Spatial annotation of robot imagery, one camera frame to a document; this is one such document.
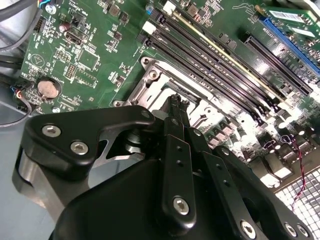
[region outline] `mounting hole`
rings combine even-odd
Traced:
[[[223,180],[224,185],[226,185],[227,187],[231,187],[230,183],[227,180]]]
[[[176,164],[178,164],[179,167],[183,167],[184,166],[183,162],[180,161],[180,160],[176,161]]]

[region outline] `green circuit board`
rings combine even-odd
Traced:
[[[319,66],[320,22],[310,10],[265,6],[266,15],[306,56]]]
[[[187,11],[186,4],[186,1],[177,1],[182,11]],[[39,113],[51,113],[53,107],[59,107],[62,112],[111,107],[114,100],[125,100],[139,81],[143,74],[139,64],[142,56],[168,59],[136,41],[149,18],[146,2],[119,0],[114,5],[118,7],[115,13],[107,10],[103,0],[90,3],[88,0],[65,0],[54,15],[43,11],[45,24],[30,39],[21,76],[34,83],[42,77],[50,77],[61,84],[62,91],[55,99],[44,99],[35,87],[28,89],[25,95],[38,106]],[[198,24],[222,41],[229,41],[226,45],[269,81],[283,85],[277,73],[242,44],[239,39],[244,33],[258,38],[301,78],[318,81],[307,68],[300,67],[294,54],[283,51],[285,47],[261,24],[255,5],[264,6],[262,0],[200,0],[195,5],[206,12],[197,20]],[[121,20],[123,13],[128,16],[127,22]],[[68,41],[59,31],[59,26],[70,21],[74,14],[85,19],[85,24],[79,28],[86,37],[82,45]],[[297,94],[292,102],[302,110],[307,108],[308,115],[317,114],[309,97]]]

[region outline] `black ram slot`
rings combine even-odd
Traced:
[[[183,47],[184,49],[187,49],[187,51],[192,51],[195,55],[198,55],[198,57],[202,60],[205,61],[205,63],[211,65],[213,68],[215,67],[213,64],[217,65],[219,68],[221,68],[223,71],[225,71],[228,75],[233,78],[234,81],[237,79],[240,79],[242,83],[255,95],[257,95],[260,99],[264,100],[270,108],[276,109],[278,108],[277,103],[274,102],[271,97],[269,97],[265,92],[263,92],[259,87],[257,87],[254,83],[252,83],[250,80],[246,79],[241,73],[237,72],[234,68],[230,67],[227,65],[225,62],[217,60],[220,56],[213,52],[212,55],[207,54],[206,50],[200,49],[194,41],[191,41],[190,39],[187,39],[184,36],[180,36],[184,41],[188,43],[189,46],[185,45],[183,42],[179,41],[177,38],[173,37],[170,35],[170,33],[167,33],[165,31],[162,31],[159,33],[163,38],[170,39],[170,41],[175,41],[177,44],[179,44],[179,47]]]
[[[167,46],[165,46],[163,43],[159,41],[152,41],[151,46],[155,49],[159,50],[160,52],[168,55],[175,61],[177,61],[181,66],[183,66],[186,70],[186,72],[191,73],[194,75],[198,80],[204,81],[206,84],[211,85],[213,89],[218,90],[218,92],[223,95],[226,99],[228,99],[230,102],[232,102],[235,106],[242,109],[246,113],[252,115],[254,112],[251,110],[251,107],[246,105],[242,99],[238,98],[237,96],[234,96],[234,98],[231,98],[226,92],[227,90],[223,87],[221,87],[219,84],[212,85],[207,80],[207,76],[205,76],[201,71],[196,69],[192,64],[188,63],[185,59],[178,57],[178,55],[173,52],[171,49],[169,49]]]
[[[181,34],[187,34],[187,38],[192,40],[194,44],[198,45],[199,47],[203,48],[206,53],[212,53],[215,54],[215,52],[212,50],[212,48],[209,47],[208,43],[203,41],[200,42],[198,39],[196,39],[193,35],[188,33],[186,30],[184,30],[181,26],[178,25],[177,22],[172,20],[169,16],[163,14],[158,9],[155,9],[153,11],[155,13],[155,17],[153,18],[155,21],[161,22],[162,24],[166,24],[169,22],[169,24],[174,27],[175,29],[179,29],[179,32]],[[228,47],[223,44],[219,38],[215,37],[213,34],[211,34],[207,29],[205,29],[203,26],[199,25],[192,17],[190,17],[187,13],[184,11],[179,11],[179,13],[187,19],[194,27],[196,27],[200,32],[202,32],[207,38],[211,39],[213,42],[217,43],[222,49],[228,49]],[[235,59],[238,63],[243,65],[249,72],[251,72],[257,79],[259,79],[261,82],[263,82],[265,85],[267,85],[270,89],[272,89],[278,96],[280,96],[282,99],[286,99],[286,96],[273,84],[271,84],[268,80],[266,80],[263,76],[260,75],[256,70],[254,70],[250,65],[248,65],[246,62],[244,62],[241,58],[239,58],[237,55],[233,54],[232,51],[227,52],[230,56],[232,56],[233,59]],[[273,104],[278,104],[279,101],[276,99],[273,99]]]
[[[182,51],[185,54],[185,56],[187,58],[189,58],[189,60],[192,63],[195,63],[201,69],[204,69],[205,70],[204,74],[207,74],[207,72],[211,73],[214,76],[215,79],[217,79],[220,82],[223,82],[224,85],[227,86],[233,93],[238,94],[246,102],[248,102],[248,103],[252,104],[253,106],[255,106],[259,110],[260,114],[265,115],[265,113],[268,112],[268,110],[265,108],[265,106],[260,104],[260,102],[258,102],[255,98],[253,98],[248,93],[246,93],[242,88],[240,88],[240,87],[236,88],[234,86],[234,84],[235,84],[234,82],[232,82],[230,79],[225,77],[220,71],[218,71],[217,69],[212,67],[204,59],[200,58],[196,54],[194,54],[194,55],[190,54],[190,49],[187,48],[182,43],[179,43],[173,36],[171,36],[170,34],[168,34],[166,32],[160,32],[159,35],[161,36],[161,38],[163,40],[165,40],[168,43],[171,43],[172,45],[177,47],[180,51]]]
[[[304,81],[302,81],[291,69],[285,66],[269,49],[259,42],[252,35],[245,35],[243,43],[265,63],[272,67],[291,87],[299,91],[303,96],[313,92]]]
[[[250,91],[253,94],[259,96],[262,100],[264,100],[269,105],[270,108],[272,108],[274,111],[278,110],[277,104],[279,103],[279,101],[277,101],[277,100],[275,101],[274,99],[272,99],[267,93],[262,91],[258,86],[256,86],[253,82],[251,82],[249,79],[247,79],[247,77],[245,75],[243,75],[242,72],[236,71],[232,66],[230,66],[228,63],[226,63],[225,60],[221,56],[219,56],[216,52],[214,52],[208,46],[203,44],[201,41],[199,41],[197,38],[195,38],[193,35],[191,35],[189,32],[187,32],[181,26],[179,26],[174,20],[172,20],[170,18],[164,18],[164,15],[160,14],[160,13],[155,15],[153,19],[158,22],[161,22],[163,25],[168,27],[171,31],[173,30],[174,32],[179,34],[181,38],[183,38],[185,41],[187,41],[190,46],[192,46],[196,51],[198,51],[198,54],[200,53],[201,55],[206,56],[208,59],[213,61],[217,66],[219,66],[221,69],[223,69],[230,76],[233,76],[234,80],[240,79],[241,82],[248,89],[250,89]]]

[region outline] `screw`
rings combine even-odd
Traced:
[[[52,108],[52,112],[53,112],[54,114],[58,114],[58,113],[61,112],[61,109],[60,109],[59,107],[57,107],[57,106],[54,106],[54,107]]]
[[[57,126],[54,125],[46,125],[42,128],[42,133],[50,138],[56,138],[60,136],[61,130]]]
[[[172,119],[171,119],[171,122],[173,122],[175,125],[179,126],[179,123],[178,123],[178,121],[177,121],[175,118],[172,118]]]
[[[145,65],[147,65],[147,64],[149,63],[148,58],[145,58],[144,61],[143,61],[143,63],[144,63]]]
[[[71,144],[70,149],[78,155],[85,155],[89,151],[89,147],[82,141],[75,141]]]
[[[229,151],[228,151],[227,149],[222,148],[222,152],[223,152],[225,155],[229,156]]]
[[[57,8],[54,5],[51,5],[51,4],[45,5],[44,9],[50,15],[54,15],[57,12]]]
[[[296,226],[305,237],[307,238],[309,237],[309,233],[306,231],[306,229],[303,226],[301,226],[300,224],[297,224]]]
[[[289,223],[285,223],[284,225],[287,232],[290,233],[292,237],[296,237],[298,235],[296,230]]]
[[[241,221],[241,228],[245,235],[247,235],[250,239],[255,239],[257,234],[255,229],[251,226],[247,221]]]
[[[201,136],[201,132],[198,129],[194,129],[193,132],[195,133],[195,135],[197,136]]]
[[[152,80],[157,79],[157,77],[158,77],[157,71],[151,70],[151,71],[149,72],[149,77],[150,77]]]
[[[142,110],[142,111],[141,111],[141,114],[142,114],[142,116],[146,117],[147,119],[150,118],[150,115],[149,115],[149,113],[148,113],[146,110]]]
[[[189,213],[189,205],[181,197],[173,199],[173,207],[181,215],[187,215]]]

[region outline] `black metal bracket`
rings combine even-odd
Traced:
[[[52,240],[312,240],[232,152],[223,146],[211,151],[203,134],[189,127],[187,105],[169,97],[164,120],[141,106],[30,119],[13,181],[57,220]],[[99,141],[108,141],[107,156],[123,147],[117,138],[123,131],[136,129],[152,139],[146,159],[89,189]]]

